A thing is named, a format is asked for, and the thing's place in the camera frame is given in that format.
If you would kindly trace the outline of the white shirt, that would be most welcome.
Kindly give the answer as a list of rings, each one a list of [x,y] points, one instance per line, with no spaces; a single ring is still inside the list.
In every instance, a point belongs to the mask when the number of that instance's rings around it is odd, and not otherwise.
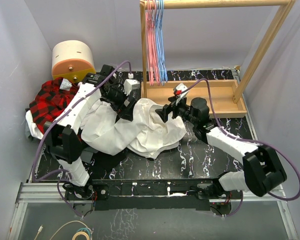
[[[187,130],[180,117],[163,122],[156,110],[161,105],[141,98],[133,110],[133,121],[117,120],[110,104],[98,100],[80,124],[81,138],[93,149],[116,155],[128,148],[137,155],[156,159],[165,150],[176,148]]]

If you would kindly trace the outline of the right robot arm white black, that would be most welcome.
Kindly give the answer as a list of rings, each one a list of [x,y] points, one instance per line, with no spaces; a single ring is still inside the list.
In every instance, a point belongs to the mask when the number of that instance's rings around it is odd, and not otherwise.
[[[156,109],[163,122],[181,117],[193,125],[198,140],[229,154],[243,165],[242,171],[220,174],[213,181],[213,194],[223,199],[231,191],[251,191],[262,197],[287,180],[287,174],[276,151],[264,144],[244,142],[233,134],[225,134],[210,118],[207,101],[196,97],[187,100],[170,97],[169,104]]]

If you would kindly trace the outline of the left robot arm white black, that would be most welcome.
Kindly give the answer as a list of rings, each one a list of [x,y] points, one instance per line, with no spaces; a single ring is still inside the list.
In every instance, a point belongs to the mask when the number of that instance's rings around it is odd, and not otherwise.
[[[103,65],[100,73],[87,73],[78,84],[78,91],[70,104],[53,122],[44,124],[44,142],[47,150],[68,173],[71,184],[77,186],[76,194],[83,200],[93,195],[93,187],[88,184],[81,154],[84,144],[78,137],[80,125],[88,111],[97,101],[104,101],[117,114],[117,119],[133,120],[136,99],[132,91],[140,88],[140,82],[128,73],[127,79],[120,83],[117,70]]]

